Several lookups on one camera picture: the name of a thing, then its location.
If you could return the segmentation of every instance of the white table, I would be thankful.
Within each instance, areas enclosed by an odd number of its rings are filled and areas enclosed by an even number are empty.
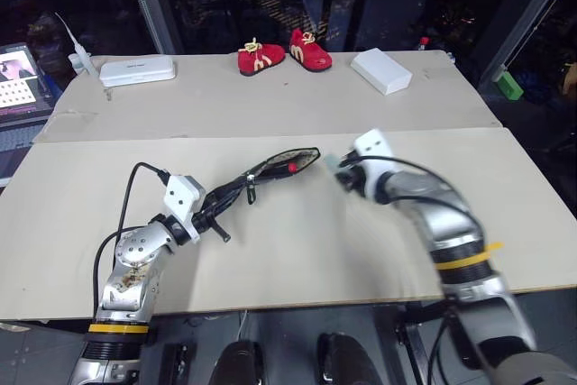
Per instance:
[[[0,197],[0,319],[87,317],[92,260],[113,232],[132,165],[191,174],[207,189],[288,148],[346,153],[355,135],[40,143]],[[471,128],[387,133],[401,158],[450,179],[484,223],[515,291],[574,286],[577,223],[510,132]],[[138,175],[127,225],[161,211],[163,188]],[[173,258],[157,313],[311,306],[440,296],[433,265],[392,206],[345,194],[322,162],[242,195]],[[101,266],[110,271],[111,248]]]
[[[84,74],[36,142],[500,127],[442,51],[389,53],[414,76],[409,88],[388,96],[350,68],[354,53],[331,55],[327,72],[310,73],[288,57],[251,78],[239,74],[236,53],[178,56],[175,79],[114,88],[111,101]]]

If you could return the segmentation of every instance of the laptop keyboard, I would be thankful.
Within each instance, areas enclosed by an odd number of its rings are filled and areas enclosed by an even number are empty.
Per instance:
[[[43,126],[39,124],[0,131],[0,152],[32,146],[32,140]]]

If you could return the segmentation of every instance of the red slipper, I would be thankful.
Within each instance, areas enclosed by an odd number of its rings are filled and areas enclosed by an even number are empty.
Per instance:
[[[311,72],[324,71],[333,65],[333,60],[315,42],[313,34],[310,32],[303,33],[300,29],[295,29],[292,32],[290,56]]]
[[[260,44],[256,38],[238,50],[238,69],[246,77],[278,65],[285,59],[285,50],[279,45]]]

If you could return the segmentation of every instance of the white cable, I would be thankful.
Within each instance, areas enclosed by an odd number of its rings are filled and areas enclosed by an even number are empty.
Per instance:
[[[249,310],[244,310],[243,320],[241,320],[241,325],[238,327],[238,334],[236,335],[236,341],[238,342],[241,339],[241,332],[243,331],[244,321],[246,317],[249,315]]]

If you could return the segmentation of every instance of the dark floor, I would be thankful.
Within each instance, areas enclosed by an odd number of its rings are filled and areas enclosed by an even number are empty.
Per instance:
[[[577,291],[526,294],[519,296],[518,301],[536,330],[539,349],[561,357],[577,369]],[[382,325],[390,323],[392,308],[323,307],[249,313],[241,338],[260,343],[271,385],[316,383],[316,339],[321,333],[331,332],[356,338],[374,362],[384,385],[412,385],[415,380],[405,348],[397,344],[392,325]],[[206,385],[218,356],[237,338],[241,316],[242,312],[156,317],[152,324],[158,328],[157,343],[143,351],[141,384],[162,383],[159,374],[164,344],[185,343],[195,354],[188,383]],[[377,318],[380,326],[375,326]],[[438,326],[435,321],[420,327],[428,351]],[[21,333],[0,330],[0,385],[66,383],[81,347],[81,335],[38,328]],[[447,336],[442,340],[441,356],[452,385],[488,383],[480,371],[462,367]],[[405,378],[395,376],[396,367],[405,373]]]

